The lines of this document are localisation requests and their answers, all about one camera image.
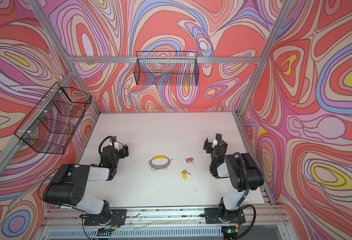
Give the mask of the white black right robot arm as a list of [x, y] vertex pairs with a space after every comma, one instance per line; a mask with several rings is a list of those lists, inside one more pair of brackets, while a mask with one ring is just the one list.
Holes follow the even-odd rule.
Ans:
[[252, 191], [264, 185], [264, 175], [249, 153], [226, 154], [228, 144], [221, 134], [211, 143], [205, 140], [203, 149], [211, 155], [210, 173], [215, 179], [229, 179], [232, 188], [220, 199], [216, 208], [206, 208], [207, 224], [242, 225], [246, 222], [242, 203]]

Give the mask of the key with yellow tag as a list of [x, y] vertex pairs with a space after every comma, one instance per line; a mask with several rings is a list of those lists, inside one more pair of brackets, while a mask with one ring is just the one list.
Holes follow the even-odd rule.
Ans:
[[183, 170], [181, 173], [182, 173], [182, 176], [183, 176], [184, 180], [187, 180], [188, 176], [191, 175], [191, 173], [189, 173], [187, 170]]

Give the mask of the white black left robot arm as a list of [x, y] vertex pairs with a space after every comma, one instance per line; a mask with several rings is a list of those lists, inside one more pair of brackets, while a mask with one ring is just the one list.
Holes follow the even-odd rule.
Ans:
[[98, 146], [99, 164], [62, 165], [42, 194], [45, 203], [74, 208], [85, 226], [110, 226], [117, 229], [125, 223], [126, 210], [111, 210], [107, 200], [98, 199], [86, 192], [90, 182], [112, 181], [119, 160], [129, 156], [128, 145], [115, 136], [104, 138]]

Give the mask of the grey keyring with yellow grip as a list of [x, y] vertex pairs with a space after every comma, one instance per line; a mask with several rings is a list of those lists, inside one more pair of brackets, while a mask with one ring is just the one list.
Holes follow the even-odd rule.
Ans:
[[149, 167], [150, 169], [154, 172], [154, 171], [158, 171], [158, 170], [167, 170], [168, 167], [170, 166], [172, 162], [172, 159], [170, 159], [169, 157], [165, 156], [165, 155], [159, 155], [159, 156], [155, 156], [153, 157], [151, 160], [148, 161]]

